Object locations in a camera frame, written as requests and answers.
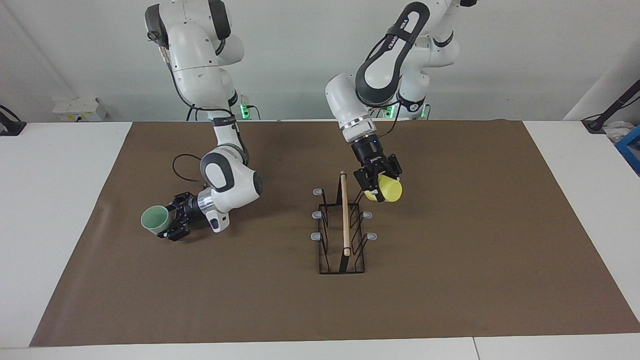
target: black stand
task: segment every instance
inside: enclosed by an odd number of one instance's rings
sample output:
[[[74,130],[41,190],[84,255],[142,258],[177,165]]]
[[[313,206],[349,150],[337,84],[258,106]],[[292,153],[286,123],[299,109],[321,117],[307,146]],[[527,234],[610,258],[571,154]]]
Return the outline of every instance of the black stand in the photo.
[[[607,122],[607,120],[609,120],[613,116],[613,114],[618,112],[618,110],[626,108],[628,105],[631,105],[627,103],[638,92],[640,92],[640,80],[636,81],[636,83],[633,84],[629,88],[629,90],[627,90],[627,92],[625,92],[616,102],[614,102],[607,109],[607,111],[603,112],[602,115],[600,115],[597,119],[593,121],[583,120],[582,124],[592,134],[604,134],[605,132],[604,130],[602,130],[604,123]]]
[[[368,211],[360,211],[360,201],[364,196],[361,191],[356,200],[349,203],[349,226],[353,233],[350,242],[351,256],[345,255],[342,238],[339,245],[330,246],[328,234],[332,229],[329,222],[330,211],[332,209],[342,209],[342,196],[346,196],[346,194],[342,193],[341,185],[342,178],[338,182],[335,203],[332,204],[327,203],[324,189],[318,188],[314,190],[314,195],[322,196],[323,199],[323,202],[318,205],[318,211],[313,214],[314,219],[318,221],[318,232],[311,235],[311,239],[318,242],[318,268],[321,275],[364,274],[366,270],[364,248],[369,240],[378,238],[374,233],[364,233],[362,231],[362,221],[370,219],[372,214]],[[335,260],[337,260],[338,252],[340,252],[340,261],[336,271]]]
[[[27,126],[27,123],[20,121],[20,119],[18,119],[18,117],[15,116],[15,114],[11,110],[5,108],[4,106],[0,106],[0,108],[6,111],[9,115],[15,117],[16,120],[18,120],[18,121],[9,120],[9,118],[0,111],[0,124],[6,127],[6,131],[5,130],[0,131],[0,136],[20,135],[24,127]]]

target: wooden dowel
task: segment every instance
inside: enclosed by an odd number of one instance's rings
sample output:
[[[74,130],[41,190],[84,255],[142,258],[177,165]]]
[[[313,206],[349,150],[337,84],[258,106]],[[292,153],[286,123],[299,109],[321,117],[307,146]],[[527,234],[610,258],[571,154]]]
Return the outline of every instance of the wooden dowel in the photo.
[[[349,195],[347,194],[347,173],[340,173],[340,184],[342,185],[342,236],[344,237],[344,255],[351,256],[351,237],[349,230]]]

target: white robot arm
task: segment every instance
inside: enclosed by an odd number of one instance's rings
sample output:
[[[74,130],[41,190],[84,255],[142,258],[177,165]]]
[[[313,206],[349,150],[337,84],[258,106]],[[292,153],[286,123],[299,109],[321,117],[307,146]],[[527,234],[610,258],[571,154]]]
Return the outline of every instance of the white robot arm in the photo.
[[[228,212],[255,200],[262,179],[250,168],[249,153],[230,107],[238,100],[231,76],[220,66],[241,61],[244,46],[231,35],[232,21],[220,0],[178,0],[147,9],[147,36],[160,48],[180,98],[191,109],[205,111],[218,146],[200,163],[209,188],[194,208],[215,233],[229,225]]]
[[[417,118],[429,86],[425,69],[448,66],[456,61],[460,47],[454,38],[453,20],[460,6],[470,7],[476,2],[410,3],[355,77],[340,74],[327,84],[326,97],[331,111],[362,166],[354,175],[370,199],[397,200],[385,196],[381,182],[394,181],[399,186],[402,168],[395,155],[384,155],[367,107],[386,108],[399,103],[398,112],[405,108],[411,118]]]

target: brown tabletop covering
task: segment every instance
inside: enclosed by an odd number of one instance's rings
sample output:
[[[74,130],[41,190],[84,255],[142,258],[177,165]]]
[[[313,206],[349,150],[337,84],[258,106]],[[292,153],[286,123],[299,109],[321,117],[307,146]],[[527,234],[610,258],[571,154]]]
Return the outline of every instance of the brown tabletop covering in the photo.
[[[312,190],[358,167],[337,125],[241,129],[263,196],[173,243],[140,215],[199,191],[171,162],[211,150],[211,125],[132,126],[32,346],[640,332],[522,123],[399,124],[383,144],[403,198],[363,201],[379,240],[347,276],[318,275],[309,238]],[[197,160],[178,168],[198,177]]]

